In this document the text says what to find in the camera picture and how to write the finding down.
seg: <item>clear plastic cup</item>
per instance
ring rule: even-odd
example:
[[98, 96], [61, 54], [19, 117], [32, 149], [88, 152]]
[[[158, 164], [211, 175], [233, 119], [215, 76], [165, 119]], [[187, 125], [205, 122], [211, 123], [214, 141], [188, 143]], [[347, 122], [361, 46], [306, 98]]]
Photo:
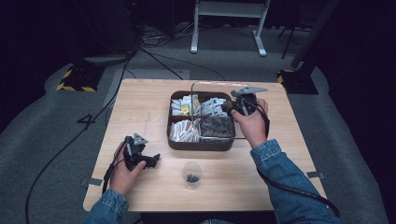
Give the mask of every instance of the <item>clear plastic cup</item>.
[[187, 189], [197, 189], [204, 174], [204, 168], [195, 161], [189, 161], [181, 168], [181, 174]]

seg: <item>black cable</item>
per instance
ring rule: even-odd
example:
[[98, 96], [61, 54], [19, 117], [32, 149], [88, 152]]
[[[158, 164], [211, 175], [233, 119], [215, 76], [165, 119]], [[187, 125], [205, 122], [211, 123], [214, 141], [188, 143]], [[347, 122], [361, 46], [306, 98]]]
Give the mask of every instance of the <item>black cable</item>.
[[[265, 125], [266, 125], [266, 130], [265, 131], [267, 131], [267, 129], [269, 129], [269, 119], [268, 119], [268, 117], [265, 114], [264, 108], [262, 108], [261, 105], [254, 105], [254, 104], [252, 104], [249, 101], [244, 101], [244, 103], [255, 107], [256, 110], [258, 110], [260, 112], [260, 114], [262, 115], [262, 118], [265, 120]], [[285, 185], [279, 184], [279, 183], [275, 182], [274, 180], [271, 180], [268, 176], [266, 176], [262, 172], [260, 172], [259, 169], [257, 169], [257, 171], [259, 172], [259, 175], [262, 177], [262, 179], [265, 181], [265, 183], [270, 184], [270, 185], [272, 185], [272, 186], [274, 186], [276, 188], [287, 190], [287, 191], [292, 192], [292, 193], [300, 194], [300, 195], [303, 195], [305, 197], [309, 197], [309, 198], [315, 199], [315, 200], [317, 200], [317, 201], [319, 201], [321, 203], [324, 203], [324, 204], [328, 205], [332, 209], [332, 211], [334, 212], [334, 214], [337, 217], [340, 217], [340, 211], [337, 209], [337, 207], [332, 202], [330, 202], [329, 200], [321, 197], [320, 195], [317, 195], [316, 193], [312, 193], [312, 192], [309, 192], [309, 191], [306, 191], [306, 190], [294, 189], [294, 188], [290, 188], [290, 187], [287, 187]]]
[[164, 63], [160, 62], [160, 60], [158, 60], [156, 57], [154, 57], [150, 52], [147, 52], [145, 49], [140, 48], [143, 52], [147, 53], [148, 56], [150, 56], [151, 58], [153, 58], [155, 61], [157, 61], [158, 63], [160, 63], [163, 67], [165, 67], [166, 69], [168, 69], [171, 73], [175, 74], [177, 77], [179, 77], [181, 80], [183, 80], [183, 78], [181, 76], [178, 75], [178, 73], [176, 73], [174, 70], [170, 69], [168, 66], [166, 66]]
[[321, 203], [324, 203], [324, 204], [328, 205], [332, 209], [332, 211], [334, 212], [336, 217], [340, 217], [341, 216], [340, 215], [340, 211], [338, 210], [338, 208], [332, 202], [330, 202], [329, 200], [323, 198], [322, 196], [317, 195], [316, 193], [312, 193], [312, 192], [306, 191], [306, 190], [294, 189], [294, 188], [290, 188], [290, 187], [284, 186], [284, 185], [279, 184], [279, 183], [275, 182], [274, 180], [271, 180], [270, 178], [268, 178], [268, 176], [263, 174], [259, 169], [257, 169], [257, 172], [259, 172], [259, 175], [262, 177], [262, 179], [265, 181], [265, 183], [270, 184], [270, 185], [272, 185], [272, 186], [274, 186], [276, 188], [279, 188], [279, 189], [283, 189], [283, 190], [286, 190], [286, 191], [289, 191], [289, 192], [292, 192], [292, 193], [300, 194], [300, 195], [303, 195], [305, 197], [315, 199], [315, 200], [317, 200], [317, 201], [319, 201]]
[[[142, 47], [145, 47], [145, 48], [163, 47], [163, 46], [165, 46], [166, 44], [168, 44], [168, 43], [171, 42], [171, 41], [177, 41], [177, 40], [179, 40], [179, 39], [182, 39], [182, 38], [186, 37], [187, 35], [192, 35], [192, 33], [183, 35], [183, 33], [184, 33], [185, 31], [188, 31], [189, 28], [192, 28], [192, 25], [193, 25], [193, 23], [190, 24], [190, 25], [188, 25], [188, 26], [185, 27], [185, 28], [181, 28], [180, 31], [177, 31], [177, 33], [179, 33], [179, 34], [175, 35], [174, 38], [171, 38], [171, 37], [169, 37], [168, 35], [160, 35], [160, 36], [158, 36], [158, 35], [151, 35], [151, 34], [149, 34], [149, 37], [146, 37], [146, 39], [143, 38], [144, 41], [142, 42], [141, 45], [142, 45]], [[157, 34], [156, 31], [147, 31], [147, 33], [151, 33], [151, 32], [154, 33], [154, 34]], [[146, 40], [149, 40], [149, 39], [151, 39], [151, 40], [152, 40], [152, 39], [158, 39], [158, 42], [157, 42], [157, 44], [149, 44], [149, 43], [146, 43]]]
[[200, 67], [200, 68], [204, 68], [204, 69], [206, 69], [206, 70], [209, 70], [209, 71], [211, 71], [211, 72], [214, 72], [214, 73], [218, 74], [219, 76], [221, 76], [221, 78], [223, 79], [223, 81], [225, 81], [225, 77], [224, 77], [221, 73], [219, 73], [219, 72], [217, 72], [217, 71], [215, 71], [215, 70], [213, 70], [213, 69], [210, 69], [210, 68], [201, 66], [201, 65], [196, 64], [196, 63], [190, 63], [190, 62], [182, 61], [182, 60], [179, 60], [179, 59], [176, 59], [176, 58], [171, 58], [171, 57], [163, 56], [163, 55], [161, 55], [161, 54], [156, 54], [156, 53], [150, 53], [150, 54], [152, 54], [152, 55], [154, 55], [154, 56], [163, 57], [163, 58], [166, 58], [166, 59], [175, 60], [175, 61], [178, 61], [178, 62], [181, 62], [181, 63], [189, 63], [189, 64], [192, 64], [192, 65], [194, 65], [194, 66], [197, 66], [197, 67]]
[[35, 187], [35, 184], [37, 183], [38, 179], [40, 178], [40, 176], [43, 175], [43, 173], [46, 171], [46, 169], [50, 166], [50, 164], [62, 153], [64, 152], [74, 141], [76, 141], [76, 139], [78, 139], [85, 131], [88, 130], [88, 128], [96, 121], [96, 119], [105, 111], [105, 109], [110, 105], [110, 103], [113, 101], [113, 99], [116, 97], [117, 92], [120, 89], [120, 84], [123, 78], [123, 75], [125, 73], [125, 69], [126, 66], [128, 65], [129, 61], [131, 61], [131, 59], [134, 56], [134, 52], [132, 53], [132, 57], [128, 60], [128, 62], [124, 65], [123, 70], [122, 70], [122, 74], [121, 74], [121, 78], [120, 78], [120, 83], [116, 89], [116, 92], [114, 93], [114, 95], [111, 97], [111, 99], [108, 101], [108, 103], [99, 111], [99, 113], [91, 120], [89, 121], [83, 130], [81, 130], [71, 141], [69, 141], [61, 150], [58, 151], [58, 153], [55, 154], [55, 156], [53, 156], [49, 162], [47, 162], [47, 164], [41, 169], [41, 171], [38, 173], [38, 175], [35, 177], [35, 180], [33, 182], [33, 184], [31, 185], [31, 187], [29, 188], [29, 192], [28, 195], [26, 197], [26, 202], [25, 202], [25, 219], [26, 219], [26, 224], [29, 224], [29, 201], [30, 201], [30, 197], [32, 196], [33, 193], [33, 189]]
[[131, 72], [130, 70], [128, 70], [128, 69], [126, 69], [126, 71], [127, 72], [129, 72], [129, 73], [131, 73], [132, 74], [132, 76], [134, 76], [134, 78], [136, 78], [136, 76], [134, 75], [134, 73], [133, 72]]
[[117, 50], [111, 49], [111, 48], [109, 48], [108, 46], [106, 46], [106, 44], [101, 40], [101, 38], [99, 38], [99, 36], [96, 34], [96, 32], [95, 32], [95, 31], [93, 30], [93, 28], [91, 27], [90, 22], [88, 21], [87, 17], [84, 15], [84, 12], [82, 11], [81, 7], [78, 5], [78, 3], [76, 2], [76, 0], [73, 0], [73, 2], [74, 2], [74, 4], [76, 5], [76, 8], [78, 9], [78, 11], [79, 11], [79, 13], [81, 14], [82, 18], [83, 18], [84, 21], [87, 23], [88, 28], [90, 28], [91, 33], [93, 34], [93, 36], [96, 38], [96, 40], [97, 40], [105, 49], [107, 49], [107, 50], [109, 50], [110, 52], [113, 52], [113, 53], [121, 53], [121, 54], [124, 54], [124, 53], [132, 53], [132, 52], [136, 49], [136, 46], [134, 46], [131, 50], [125, 52], [125, 51], [117, 51]]
[[92, 61], [88, 61], [87, 59], [85, 59], [85, 61], [89, 64], [91, 64], [92, 66], [101, 66], [101, 67], [108, 67], [111, 65], [116, 65], [119, 63], [125, 63], [128, 61], [128, 59], [130, 58], [129, 55], [125, 55], [125, 58], [122, 59], [116, 59], [116, 60], [108, 60], [108, 61], [102, 61], [102, 62], [92, 62]]
[[124, 147], [125, 147], [125, 142], [122, 142], [119, 145], [119, 148], [118, 148], [116, 154], [114, 154], [113, 162], [111, 162], [110, 165], [108, 165], [105, 176], [103, 178], [104, 182], [103, 182], [102, 194], [104, 194], [107, 190], [107, 184], [108, 184], [108, 181], [110, 180], [111, 175], [113, 174], [114, 168], [118, 164], [120, 164], [120, 162], [124, 161], [124, 160], [122, 160], [122, 161], [117, 162], [117, 164], [115, 164], [115, 162], [117, 161], [117, 158], [119, 157], [119, 155]]
[[107, 127], [107, 114], [108, 114], [108, 109], [111, 107], [111, 105], [113, 105], [115, 103], [115, 101], [113, 101], [108, 107], [107, 107], [107, 110], [106, 110], [106, 114], [105, 114], [105, 126]]

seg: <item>denim jacket sleeve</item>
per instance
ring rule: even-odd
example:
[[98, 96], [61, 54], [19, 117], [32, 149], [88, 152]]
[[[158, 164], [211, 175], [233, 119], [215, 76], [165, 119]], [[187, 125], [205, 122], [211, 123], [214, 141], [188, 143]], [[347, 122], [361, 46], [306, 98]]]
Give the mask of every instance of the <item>denim jacket sleeve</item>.
[[128, 210], [128, 207], [128, 201], [122, 195], [113, 189], [108, 189], [93, 205], [91, 212], [82, 223], [121, 223], [122, 216]]
[[[276, 140], [253, 148], [250, 155], [259, 171], [271, 180], [318, 194], [304, 173], [281, 151]], [[280, 223], [340, 223], [324, 203], [271, 185], [268, 190]]]

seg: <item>left hand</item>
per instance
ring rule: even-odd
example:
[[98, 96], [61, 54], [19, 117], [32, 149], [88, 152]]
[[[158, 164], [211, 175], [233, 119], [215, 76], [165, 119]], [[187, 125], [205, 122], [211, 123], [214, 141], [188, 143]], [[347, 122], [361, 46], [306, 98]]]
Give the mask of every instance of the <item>left hand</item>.
[[120, 155], [117, 157], [116, 167], [114, 167], [113, 174], [110, 177], [110, 189], [114, 189], [116, 192], [125, 197], [125, 195], [131, 190], [136, 182], [137, 177], [140, 172], [145, 168], [146, 162], [139, 162], [136, 167], [130, 172], [126, 167], [123, 155], [123, 150], [121, 150]]

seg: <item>white stand leg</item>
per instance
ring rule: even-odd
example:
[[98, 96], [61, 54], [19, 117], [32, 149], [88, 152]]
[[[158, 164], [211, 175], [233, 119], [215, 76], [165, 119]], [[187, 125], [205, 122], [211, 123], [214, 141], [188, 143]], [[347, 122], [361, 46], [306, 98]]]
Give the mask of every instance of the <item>white stand leg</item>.
[[260, 35], [262, 33], [262, 26], [264, 25], [265, 17], [267, 17], [267, 11], [270, 5], [270, 1], [271, 0], [266, 0], [264, 6], [262, 7], [262, 16], [260, 17], [259, 30], [253, 31], [253, 37], [256, 41], [257, 49], [259, 50], [259, 54], [262, 57], [265, 57], [267, 55], [267, 52], [265, 51], [264, 45], [262, 44], [262, 38], [260, 37]]
[[194, 33], [192, 34], [191, 41], [191, 53], [197, 53], [198, 51], [198, 16], [199, 16], [199, 0], [195, 1], [195, 11], [194, 11]]

